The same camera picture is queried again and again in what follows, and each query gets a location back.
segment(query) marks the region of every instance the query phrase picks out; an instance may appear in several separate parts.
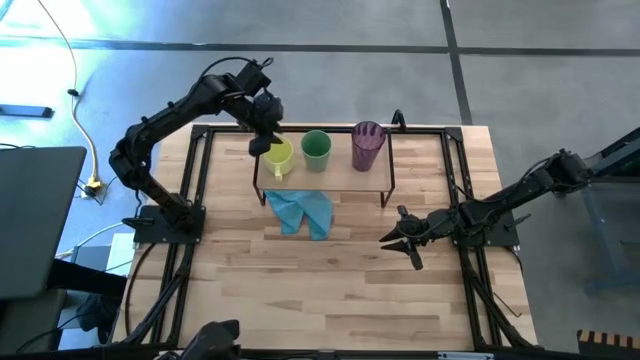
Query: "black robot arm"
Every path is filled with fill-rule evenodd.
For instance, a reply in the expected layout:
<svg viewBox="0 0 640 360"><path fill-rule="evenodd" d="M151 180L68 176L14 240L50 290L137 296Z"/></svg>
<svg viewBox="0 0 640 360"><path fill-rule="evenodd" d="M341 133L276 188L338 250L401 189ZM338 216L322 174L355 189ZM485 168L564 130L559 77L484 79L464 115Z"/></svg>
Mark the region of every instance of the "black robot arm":
<svg viewBox="0 0 640 360"><path fill-rule="evenodd" d="M490 229L506 212L550 191L567 194L581 189L591 176L592 171L578 155L560 150L534 164L513 185L485 199L467 196L466 201L453 204L449 209L433 211L424 219L410 215L404 206L399 206L400 220L380 242L406 238L382 248L409 255L413 267L420 270L422 260L418 246L449 236L456 239L458 246L483 246L484 237L475 235Z"/></svg>
<svg viewBox="0 0 640 360"><path fill-rule="evenodd" d="M118 178L128 188L153 199L173 229L189 230L194 219L187 201L179 194L169 193L151 176L151 150L156 143L202 115L218 115L221 111L255 132L256 138L249 144L252 156L267 152L271 143L280 143L274 132L281 132L278 121L283 116L282 103L267 91L271 80L262 73L273 59L262 64L243 60L248 63L236 76L206 75L210 67L207 68L185 97L169 102L149 118L142 117L142 122L129 127L111 151L109 164Z"/></svg>

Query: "blue towel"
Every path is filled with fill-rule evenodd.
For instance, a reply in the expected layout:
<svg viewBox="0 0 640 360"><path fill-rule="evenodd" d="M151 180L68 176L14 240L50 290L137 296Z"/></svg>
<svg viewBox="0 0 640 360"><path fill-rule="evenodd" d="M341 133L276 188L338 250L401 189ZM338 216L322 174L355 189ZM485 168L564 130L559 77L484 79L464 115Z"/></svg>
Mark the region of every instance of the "blue towel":
<svg viewBox="0 0 640 360"><path fill-rule="evenodd" d="M311 240L329 237L333 206L321 191L265 191L269 204L282 222L282 235L298 233L302 216L309 218Z"/></svg>

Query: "green cup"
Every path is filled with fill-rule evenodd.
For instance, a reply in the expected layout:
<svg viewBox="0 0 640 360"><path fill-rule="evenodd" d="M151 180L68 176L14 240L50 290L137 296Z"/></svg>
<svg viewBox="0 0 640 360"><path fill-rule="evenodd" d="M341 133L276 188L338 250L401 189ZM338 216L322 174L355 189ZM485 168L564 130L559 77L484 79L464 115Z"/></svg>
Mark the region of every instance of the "green cup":
<svg viewBox="0 0 640 360"><path fill-rule="evenodd" d="M313 172L324 171L331 152L331 138L326 132L312 130L304 135L301 144L307 170Z"/></svg>

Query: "wooden table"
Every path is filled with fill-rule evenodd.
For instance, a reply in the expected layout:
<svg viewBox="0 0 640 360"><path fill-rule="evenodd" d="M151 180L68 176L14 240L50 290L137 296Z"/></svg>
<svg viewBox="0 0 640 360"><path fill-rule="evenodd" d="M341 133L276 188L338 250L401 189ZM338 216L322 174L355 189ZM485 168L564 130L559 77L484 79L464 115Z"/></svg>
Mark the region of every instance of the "wooden table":
<svg viewBox="0 0 640 360"><path fill-rule="evenodd" d="M154 173L169 191L179 190L190 130L185 127L161 144ZM463 134L476 196L499 190L488 128L463 127ZM330 193L334 219L324 242L310 241L306 224L298 235L280 235L279 221L269 206L260 205L251 185L250 138L216 134L214 139L205 234L196 247L180 346L209 321L238 319L243 348L472 349L458 253L450 241L420 249L422 271L413 270L404 254L380 250L377 242L398 220L397 205L418 216L449 206L438 137L393 135L396 189L387 208L380 208L377 193ZM457 166L455 151L452 156ZM190 199L198 169L196 161ZM166 252L167 246L156 246L141 266L131 294L134 326L158 296ZM516 318L498 304L535 342L516 260L501 248L486 252L494 292L523 315ZM479 312L489 341L482 306ZM166 318L165 335L171 316ZM114 340L122 338L120 316Z"/></svg>

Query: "concrete floor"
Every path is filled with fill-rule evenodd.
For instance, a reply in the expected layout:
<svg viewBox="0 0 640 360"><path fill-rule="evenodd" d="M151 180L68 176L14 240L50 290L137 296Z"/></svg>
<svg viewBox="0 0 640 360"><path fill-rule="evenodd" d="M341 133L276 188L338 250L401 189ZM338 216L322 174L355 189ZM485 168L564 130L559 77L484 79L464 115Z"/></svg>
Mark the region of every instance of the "concrete floor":
<svg viewBox="0 0 640 360"><path fill-rule="evenodd" d="M16 1L0 35L57 36L32 2ZM148 42L296 45L447 44L437 0L236 0L149 6L128 1L46 1L70 37ZM460 46L640 48L640 4L628 0L450 0ZM414 124L461 124L447 54L77 50L78 118L94 136L101 177L124 130L185 94L201 69L228 55L275 58L267 72L290 122L387 122L396 108ZM561 147L591 155L638 126L638 57L462 56L473 123L488 125L503 184ZM239 64L217 71L236 71ZM55 46L0 47L1 102L53 107L48 121L0 117L0 141L84 145L69 118L68 54ZM208 117L203 121L230 120ZM82 179L90 172L87 159ZM75 200L60 249L130 216L132 193L114 182L104 206ZM525 283L541 345L577 351L587 328L640 336L640 295L587 296L601 273L579 195L543 197L516 211ZM110 235L96 239L108 243Z"/></svg>

